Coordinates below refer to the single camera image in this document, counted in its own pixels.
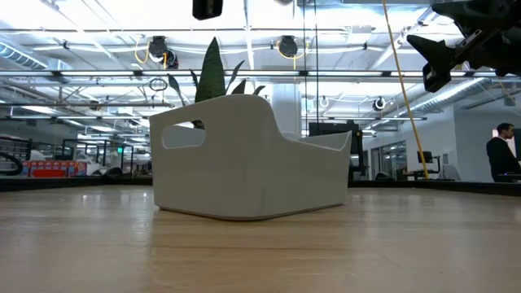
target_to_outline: snake plant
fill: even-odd
[[[226,95],[228,90],[230,89],[230,85],[235,81],[237,74],[239,73],[239,69],[243,65],[244,61],[241,61],[234,69],[230,81],[228,85],[225,86],[225,71],[222,67],[221,62],[221,53],[219,51],[219,44],[217,43],[217,39],[213,38],[210,46],[208,46],[206,50],[206,55],[204,56],[203,61],[203,69],[201,70],[201,77],[198,80],[197,75],[190,69],[190,74],[192,76],[192,80],[194,81],[194,86],[196,88],[195,92],[195,103],[203,102],[209,100],[211,98],[221,97]],[[186,101],[182,97],[181,89],[179,87],[179,83],[175,79],[175,77],[169,75],[169,84],[172,87],[179,98],[181,99],[182,106],[186,105]],[[244,90],[246,88],[246,80],[242,80],[239,85],[232,90],[231,94],[244,94]],[[265,87],[259,86],[255,89],[253,94],[258,95]],[[192,124],[197,129],[204,129],[204,125],[201,121],[192,121]]]

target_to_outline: yellow pole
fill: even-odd
[[[385,13],[385,21],[387,22],[387,30],[389,32],[389,37],[391,38],[391,46],[392,52],[394,53],[394,60],[396,62],[396,69],[398,70],[398,77],[400,78],[401,84],[401,92],[404,95],[405,105],[407,106],[407,113],[409,114],[410,123],[413,126],[414,136],[416,137],[416,143],[418,144],[418,150],[420,151],[420,158],[422,159],[423,172],[425,173],[425,179],[429,179],[429,173],[427,171],[427,164],[425,163],[425,157],[423,156],[422,143],[420,142],[420,137],[418,135],[418,131],[416,130],[416,124],[414,123],[413,113],[410,110],[409,100],[407,99],[407,93],[404,86],[404,77],[401,75],[400,69],[400,61],[398,61],[398,54],[396,52],[396,47],[394,46],[394,37],[392,36],[391,25],[389,24],[389,15],[387,15],[387,0],[382,0],[383,4],[383,12]]]

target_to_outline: wooden table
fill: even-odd
[[[520,198],[351,189],[343,207],[228,222],[152,195],[0,194],[0,291],[521,292]]]

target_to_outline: man in dark suit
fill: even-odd
[[[521,173],[518,160],[508,147],[507,139],[514,137],[514,126],[502,123],[497,126],[498,136],[487,143],[487,155],[490,162],[490,171],[494,182],[512,182],[508,178],[498,175],[505,173]]]

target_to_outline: ceiling beam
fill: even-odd
[[[416,21],[416,24],[413,26],[410,26],[408,28],[405,28],[401,31],[401,34],[399,37],[396,37],[394,40],[394,47],[396,50],[400,49],[400,47],[407,42],[406,38],[409,34],[415,34],[418,32],[418,30],[425,25],[425,23],[433,21],[435,17],[438,16],[430,7],[420,15],[418,20]],[[394,53],[392,49],[392,44],[389,44],[387,48],[380,54],[380,56],[370,65],[367,67],[369,70],[376,70],[380,65],[387,60],[387,58],[391,57],[391,55]]]

